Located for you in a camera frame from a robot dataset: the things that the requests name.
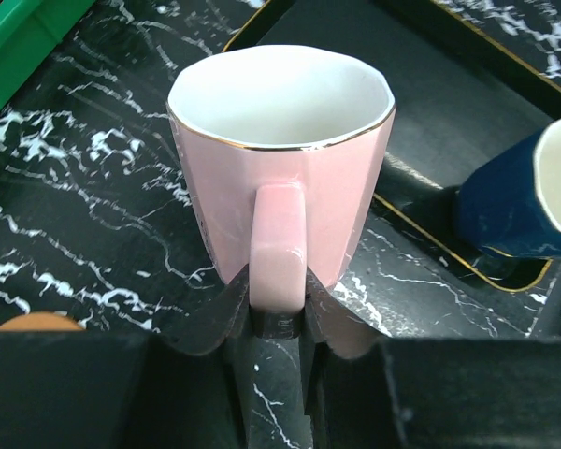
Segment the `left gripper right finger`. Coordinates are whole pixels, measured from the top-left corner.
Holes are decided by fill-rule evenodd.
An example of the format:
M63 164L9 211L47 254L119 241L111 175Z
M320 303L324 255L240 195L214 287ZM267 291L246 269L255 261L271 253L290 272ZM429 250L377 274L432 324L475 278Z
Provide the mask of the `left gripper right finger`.
M561 338L391 338L306 278L317 448L561 448Z

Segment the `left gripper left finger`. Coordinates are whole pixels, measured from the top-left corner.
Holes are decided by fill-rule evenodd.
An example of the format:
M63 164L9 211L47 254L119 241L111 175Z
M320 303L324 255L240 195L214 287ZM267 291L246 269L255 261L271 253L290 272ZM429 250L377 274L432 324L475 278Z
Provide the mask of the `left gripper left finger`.
M176 338L0 330L0 448L244 448L250 334L246 270Z

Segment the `light brown wooden coaster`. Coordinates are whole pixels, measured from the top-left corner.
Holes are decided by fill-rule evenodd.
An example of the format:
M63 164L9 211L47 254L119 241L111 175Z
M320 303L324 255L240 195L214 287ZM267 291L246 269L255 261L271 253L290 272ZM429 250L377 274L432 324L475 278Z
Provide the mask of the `light brown wooden coaster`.
M61 314L39 311L19 315L0 325L0 331L82 331L75 320Z

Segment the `dark blue cup front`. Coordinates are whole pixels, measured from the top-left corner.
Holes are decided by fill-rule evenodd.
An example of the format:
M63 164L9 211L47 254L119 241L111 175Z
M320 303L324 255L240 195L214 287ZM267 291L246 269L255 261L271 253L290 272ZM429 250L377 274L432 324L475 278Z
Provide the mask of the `dark blue cup front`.
M561 119L467 178L454 201L453 230L490 255L561 258Z

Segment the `pink cup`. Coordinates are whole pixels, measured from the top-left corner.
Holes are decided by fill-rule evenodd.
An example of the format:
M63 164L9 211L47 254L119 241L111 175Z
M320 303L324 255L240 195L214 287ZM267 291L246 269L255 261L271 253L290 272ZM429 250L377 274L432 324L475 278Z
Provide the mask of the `pink cup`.
M337 283L360 239L396 115L386 77L354 57L261 45L181 70L166 101L181 169L224 282L301 311L306 277Z

